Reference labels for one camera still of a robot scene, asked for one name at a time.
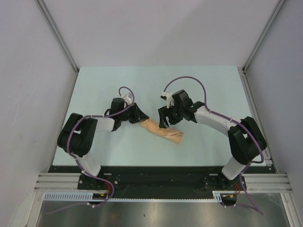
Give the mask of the peach satin napkin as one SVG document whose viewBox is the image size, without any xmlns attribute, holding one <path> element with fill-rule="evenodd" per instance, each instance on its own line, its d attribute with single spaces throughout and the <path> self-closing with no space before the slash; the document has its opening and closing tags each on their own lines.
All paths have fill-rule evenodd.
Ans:
<svg viewBox="0 0 303 227">
<path fill-rule="evenodd" d="M 159 124 L 152 119 L 140 122 L 140 126 L 149 132 L 176 144 L 179 144 L 184 136 L 184 133 L 181 131 L 170 128 L 160 128 Z"/>
</svg>

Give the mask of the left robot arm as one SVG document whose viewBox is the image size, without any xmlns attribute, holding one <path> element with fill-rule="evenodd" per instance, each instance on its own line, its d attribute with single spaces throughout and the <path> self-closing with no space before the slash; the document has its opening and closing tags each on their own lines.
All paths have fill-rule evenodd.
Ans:
<svg viewBox="0 0 303 227">
<path fill-rule="evenodd" d="M 116 131 L 122 122 L 135 124 L 148 119 L 149 116 L 130 98 L 117 97 L 103 115 L 72 113 L 59 134 L 57 146 L 75 159 L 84 174 L 89 175 L 89 185 L 99 189 L 105 178 L 99 174 L 101 166 L 90 153 L 97 127 L 103 131 Z"/>
</svg>

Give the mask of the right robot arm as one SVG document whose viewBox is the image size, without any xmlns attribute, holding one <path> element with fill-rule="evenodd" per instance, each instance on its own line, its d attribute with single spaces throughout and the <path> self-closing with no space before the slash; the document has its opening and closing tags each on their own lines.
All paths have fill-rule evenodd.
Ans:
<svg viewBox="0 0 303 227">
<path fill-rule="evenodd" d="M 185 119 L 209 126 L 228 137 L 232 157 L 218 178 L 218 184 L 224 190 L 231 189 L 235 178 L 267 147 L 256 121 L 249 116 L 235 120 L 215 113 L 206 107 L 206 103 L 194 103 L 185 90 L 162 92 L 160 97 L 166 101 L 166 105 L 158 109 L 160 128 L 168 128 Z"/>
</svg>

